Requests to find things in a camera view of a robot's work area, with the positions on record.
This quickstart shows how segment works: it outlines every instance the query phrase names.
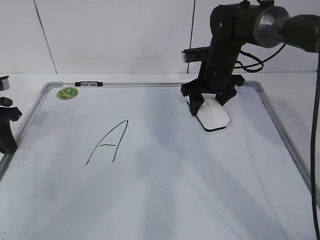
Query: whiteboard frame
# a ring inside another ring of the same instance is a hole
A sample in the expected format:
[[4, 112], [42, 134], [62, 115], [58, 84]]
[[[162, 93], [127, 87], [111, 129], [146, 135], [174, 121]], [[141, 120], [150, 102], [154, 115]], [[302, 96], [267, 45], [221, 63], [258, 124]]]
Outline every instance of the whiteboard frame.
[[[43, 86], [39, 97], [37, 98], [35, 104], [31, 108], [30, 113], [28, 114], [27, 118], [25, 119], [25, 121], [23, 122], [23, 124], [21, 125], [20, 129], [18, 130], [15, 136], [18, 147], [22, 142], [22, 140], [24, 139], [24, 136], [26, 135], [29, 127], [31, 126], [33, 120], [35, 119], [37, 113], [39, 112], [42, 104], [46, 100], [48, 93], [55, 88], [63, 88], [63, 87], [70, 87], [70, 86], [74, 87], [75, 83], [48, 82]], [[119, 87], [136, 88], [136, 87], [180, 87], [180, 86], [181, 86], [181, 83], [105, 83], [104, 82], [102, 86], [88, 85], [88, 86], [77, 86], [77, 88], [103, 88], [103, 87], [105, 88], [119, 88]], [[277, 129], [283, 143], [285, 144], [289, 154], [291, 155], [292, 160], [294, 161], [296, 167], [298, 168], [306, 186], [311, 192], [311, 174], [310, 174], [309, 168], [307, 167], [305, 161], [299, 154], [295, 144], [293, 143], [287, 130], [285, 129], [284, 125], [279, 119], [261, 83], [257, 81], [245, 81], [244, 86], [253, 87], [256, 90], [265, 109], [267, 110], [269, 116], [271, 117], [272, 122], [275, 128]], [[15, 154], [5, 154], [2, 160], [0, 161], [0, 183], [14, 155]], [[317, 194], [317, 205], [318, 207], [320, 207], [320, 188], [318, 185], [316, 185], [316, 194]]]

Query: black clamp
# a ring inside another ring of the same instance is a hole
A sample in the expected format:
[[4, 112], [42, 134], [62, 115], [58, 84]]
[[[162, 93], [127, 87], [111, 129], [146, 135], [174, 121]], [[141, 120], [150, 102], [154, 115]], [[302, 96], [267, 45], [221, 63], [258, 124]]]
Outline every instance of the black clamp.
[[203, 74], [206, 65], [206, 59], [209, 54], [210, 47], [191, 48], [182, 51], [182, 59], [184, 63], [200, 62], [201, 67], [198, 78], [185, 83], [181, 86], [181, 93], [184, 97], [189, 96], [189, 108], [192, 116], [196, 116], [199, 108], [205, 102], [202, 94], [215, 94], [215, 99], [223, 106], [227, 101], [236, 96], [235, 86], [242, 86], [245, 79], [242, 75], [231, 75], [227, 86], [216, 91], [207, 87], [203, 81]]
[[[0, 77], [0, 91], [10, 88], [9, 76]], [[22, 113], [17, 107], [12, 106], [13, 101], [7, 97], [0, 97], [0, 152], [3, 154], [13, 154], [18, 146], [12, 135], [10, 121], [18, 121]]]

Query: black cable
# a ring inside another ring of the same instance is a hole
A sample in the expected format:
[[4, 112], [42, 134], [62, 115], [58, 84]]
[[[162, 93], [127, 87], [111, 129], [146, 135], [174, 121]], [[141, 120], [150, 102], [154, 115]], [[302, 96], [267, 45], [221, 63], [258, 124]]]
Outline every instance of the black cable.
[[257, 65], [261, 65], [261, 67], [259, 67], [259, 68], [257, 68], [257, 69], [249, 69], [249, 68], [247, 68], [246, 66], [244, 66], [244, 65], [242, 64], [242, 62], [236, 61], [235, 63], [236, 63], [236, 64], [240, 64], [240, 65], [241, 65], [241, 68], [242, 68], [243, 70], [245, 70], [247, 73], [257, 73], [257, 72], [260, 72], [260, 71], [264, 68], [264, 63], [263, 63], [258, 57], [252, 55], [251, 53], [245, 52], [245, 51], [240, 51], [240, 53], [241, 53], [242, 55], [246, 56], [246, 57], [249, 57], [249, 58], [257, 61], [257, 62], [258, 62]]
[[316, 136], [317, 136], [318, 113], [319, 113], [319, 99], [320, 99], [320, 53], [318, 57], [318, 69], [316, 74], [316, 88], [315, 88], [315, 96], [314, 96], [314, 108], [313, 108], [311, 143], [310, 143], [311, 203], [312, 203], [313, 224], [314, 224], [314, 230], [315, 230], [317, 240], [320, 240], [318, 213], [317, 213], [317, 190], [316, 190]]
[[[195, 11], [196, 11], [196, 0], [193, 0], [193, 10], [192, 10], [192, 23], [191, 23], [191, 33], [190, 33], [190, 44], [189, 49], [191, 49], [192, 44], [192, 35], [194, 34], [194, 22], [195, 22]], [[186, 73], [189, 73], [190, 62], [188, 62], [188, 66], [186, 68]]]
[[[265, 63], [267, 61], [269, 61], [270, 59], [273, 59], [276, 55], [278, 55], [282, 49], [284, 49], [286, 46], [286, 44], [283, 44], [274, 54], [272, 54], [270, 57], [266, 58], [265, 60], [263, 60], [262, 62]], [[258, 66], [258, 65], [261, 65], [260, 63], [255, 63], [255, 64], [251, 64], [251, 65], [247, 65], [247, 66], [244, 66], [245, 68], [252, 68], [252, 67], [255, 67], [255, 66]], [[235, 66], [234, 69], [243, 69], [242, 66]]]

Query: cable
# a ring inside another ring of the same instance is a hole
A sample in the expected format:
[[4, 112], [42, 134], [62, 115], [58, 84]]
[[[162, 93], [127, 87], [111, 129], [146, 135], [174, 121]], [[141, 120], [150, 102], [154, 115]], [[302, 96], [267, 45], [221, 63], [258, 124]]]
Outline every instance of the cable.
[[317, 213], [317, 190], [316, 190], [316, 135], [317, 135], [317, 121], [319, 113], [319, 99], [320, 99], [320, 53], [318, 57], [318, 69], [316, 74], [316, 88], [314, 96], [314, 108], [311, 130], [311, 143], [310, 143], [310, 171], [311, 171], [311, 203], [313, 224], [316, 234], [316, 239], [320, 240], [320, 232], [318, 225]]
[[[285, 48], [285, 46], [286, 46], [286, 44], [283, 44], [274, 54], [272, 54], [270, 57], [266, 58], [262, 62], [265, 63], [265, 62], [269, 61], [270, 59], [273, 59], [276, 55], [278, 55], [282, 51], [282, 49]], [[258, 65], [261, 65], [261, 64], [258, 62], [258, 63], [255, 63], [255, 64], [244, 66], [244, 68], [252, 68], [252, 67], [255, 67], [255, 66], [258, 66]], [[234, 67], [234, 69], [244, 69], [244, 68], [242, 66], [235, 66]]]
[[249, 68], [247, 68], [246, 66], [244, 66], [244, 65], [242, 64], [242, 62], [236, 61], [235, 63], [236, 63], [236, 64], [240, 64], [240, 65], [241, 65], [241, 68], [242, 68], [243, 70], [245, 70], [247, 73], [257, 73], [257, 72], [260, 72], [260, 71], [264, 68], [264, 63], [263, 63], [258, 57], [252, 55], [251, 53], [245, 52], [245, 51], [240, 51], [240, 53], [241, 53], [242, 55], [246, 56], [246, 57], [249, 57], [249, 58], [257, 61], [257, 62], [258, 62], [258, 63], [256, 63], [257, 65], [261, 65], [260, 68], [257, 68], [257, 69], [249, 69]]

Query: white wall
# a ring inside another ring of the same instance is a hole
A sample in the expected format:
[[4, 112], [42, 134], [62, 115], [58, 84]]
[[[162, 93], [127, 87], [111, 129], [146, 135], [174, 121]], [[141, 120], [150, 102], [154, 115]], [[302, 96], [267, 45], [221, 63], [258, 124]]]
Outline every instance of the white wall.
[[[185, 73], [193, 0], [35, 0], [58, 73]], [[209, 18], [219, 4], [196, 0], [192, 47], [208, 46]], [[320, 0], [276, 0], [291, 16], [320, 14]], [[0, 73], [54, 73], [33, 0], [1, 0]], [[247, 44], [261, 59], [277, 48]], [[243, 63], [251, 59], [240, 57]], [[314, 72], [316, 54], [287, 46], [265, 72]], [[190, 73], [199, 64], [190, 64]]]
[[33, 0], [1, 0], [0, 33], [0, 73], [55, 73]]
[[59, 73], [185, 73], [193, 0], [36, 0]]
[[[205, 47], [210, 45], [211, 31], [210, 31], [210, 15], [216, 6], [219, 4], [234, 4], [239, 2], [237, 0], [196, 0], [192, 48]], [[256, 0], [251, 0], [251, 4], [256, 4]], [[284, 7], [290, 14], [295, 16], [298, 14], [320, 14], [320, 0], [275, 0], [276, 6]], [[249, 52], [259, 57], [261, 60], [268, 58], [279, 47], [262, 48], [259, 46], [246, 44], [242, 50]], [[242, 63], [256, 63], [245, 56], [239, 57]], [[271, 61], [265, 63], [264, 72], [315, 72], [317, 70], [318, 56], [316, 53], [308, 53], [301, 49], [286, 46], [283, 51], [273, 58]], [[199, 63], [191, 63], [189, 72], [197, 73], [199, 71]]]

